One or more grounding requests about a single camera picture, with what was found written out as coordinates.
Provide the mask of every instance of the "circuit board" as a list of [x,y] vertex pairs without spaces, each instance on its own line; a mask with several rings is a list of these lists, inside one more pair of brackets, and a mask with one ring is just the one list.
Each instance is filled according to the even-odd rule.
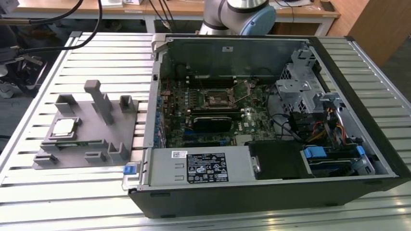
[[[267,85],[258,85],[251,79],[238,80],[232,88],[194,89],[186,81],[168,80],[162,84],[160,97],[163,99],[166,147],[211,147],[238,146],[247,141],[275,139],[275,131],[264,107]],[[194,109],[210,109],[222,116],[232,115],[231,127],[224,132],[202,132],[192,124]]]

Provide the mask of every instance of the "barcode sticker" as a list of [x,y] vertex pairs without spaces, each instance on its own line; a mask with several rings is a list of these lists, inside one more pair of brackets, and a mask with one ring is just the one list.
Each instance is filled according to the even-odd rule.
[[172,158],[186,158],[187,157],[187,151],[172,151],[171,157]]

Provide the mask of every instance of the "slotted metal table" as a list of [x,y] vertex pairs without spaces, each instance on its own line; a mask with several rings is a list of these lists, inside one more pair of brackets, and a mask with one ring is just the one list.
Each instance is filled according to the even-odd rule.
[[[69,38],[67,46],[81,43],[88,36],[89,33],[83,33]],[[91,100],[83,89],[88,79],[101,82],[101,92],[111,99],[127,94],[139,100],[132,160],[141,158],[153,65],[151,40],[151,34],[99,33],[84,48],[61,52],[0,155],[0,231],[411,229],[411,182],[339,207],[148,219],[121,189],[123,166],[33,170],[33,157],[57,111],[52,103],[59,93],[72,93],[77,101]],[[355,42],[326,37],[320,41],[410,165],[408,101]],[[334,90],[328,78],[326,83]]]

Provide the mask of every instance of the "blue tab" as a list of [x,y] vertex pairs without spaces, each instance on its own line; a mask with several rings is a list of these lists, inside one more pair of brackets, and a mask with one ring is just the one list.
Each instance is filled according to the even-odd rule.
[[124,166],[124,170],[123,170],[123,174],[124,175],[135,175],[135,174],[137,174],[137,167],[136,166],[131,166],[131,165],[125,165]]
[[366,155],[366,150],[362,146],[358,146],[358,152],[360,155]]
[[327,157],[327,153],[323,147],[311,146],[304,149],[306,158]]
[[303,152],[304,152],[306,158],[311,158],[312,157],[308,149],[304,149]]

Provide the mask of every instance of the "motherboard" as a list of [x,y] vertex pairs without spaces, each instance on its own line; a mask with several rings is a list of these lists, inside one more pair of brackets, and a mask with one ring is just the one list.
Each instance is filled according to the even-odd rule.
[[166,147],[240,146],[274,140],[268,91],[256,78],[163,80]]

